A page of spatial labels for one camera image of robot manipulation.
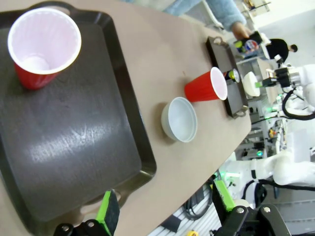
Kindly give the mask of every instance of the human hand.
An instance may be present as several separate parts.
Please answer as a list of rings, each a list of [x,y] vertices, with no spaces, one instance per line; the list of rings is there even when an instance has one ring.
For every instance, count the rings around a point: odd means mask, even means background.
[[[244,38],[249,38],[252,33],[246,26],[241,22],[235,22],[232,25],[232,32],[237,40],[242,40]]]

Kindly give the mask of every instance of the tray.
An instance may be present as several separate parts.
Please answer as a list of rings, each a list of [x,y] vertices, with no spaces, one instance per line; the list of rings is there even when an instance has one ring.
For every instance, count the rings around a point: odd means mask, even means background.
[[[222,72],[237,69],[237,65],[230,46],[219,37],[208,37],[206,47],[209,52],[212,65]],[[242,80],[239,83],[227,84],[227,99],[224,100],[226,112],[233,118],[243,117],[248,109],[248,101],[243,88]]]
[[[43,6],[69,12],[82,48],[49,85],[28,91],[15,74],[7,35],[21,14]],[[31,232],[111,188],[122,205],[154,176],[156,162],[109,15],[55,1],[0,13],[0,78],[0,170]]]

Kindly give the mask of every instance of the blue sleeve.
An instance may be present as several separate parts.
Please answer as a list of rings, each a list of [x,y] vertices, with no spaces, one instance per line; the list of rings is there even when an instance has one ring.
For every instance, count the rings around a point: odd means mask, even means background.
[[[223,24],[226,30],[231,31],[232,24],[235,22],[246,24],[245,17],[233,0],[206,0],[206,2],[216,19]],[[200,3],[200,0],[175,0],[164,12],[180,16],[198,3]]]
[[[235,5],[233,0],[206,0],[216,19],[223,27],[231,31],[235,22],[246,24],[246,19]]]

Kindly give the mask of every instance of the red plastic cup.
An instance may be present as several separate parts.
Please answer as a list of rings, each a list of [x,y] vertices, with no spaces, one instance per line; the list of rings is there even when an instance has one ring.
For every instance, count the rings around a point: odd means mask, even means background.
[[[21,84],[27,89],[40,89],[75,61],[81,34],[68,15],[38,8],[14,22],[8,49]]]
[[[190,102],[225,100],[227,85],[222,72],[217,67],[185,85],[185,95]]]

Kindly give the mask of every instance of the black shirt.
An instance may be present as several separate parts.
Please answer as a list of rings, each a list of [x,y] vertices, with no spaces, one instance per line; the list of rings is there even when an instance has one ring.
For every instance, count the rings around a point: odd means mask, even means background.
[[[283,39],[270,39],[271,44],[267,45],[267,50],[270,56],[270,59],[275,58],[276,55],[280,55],[283,60],[287,59],[289,55],[289,49],[287,48],[287,43]]]

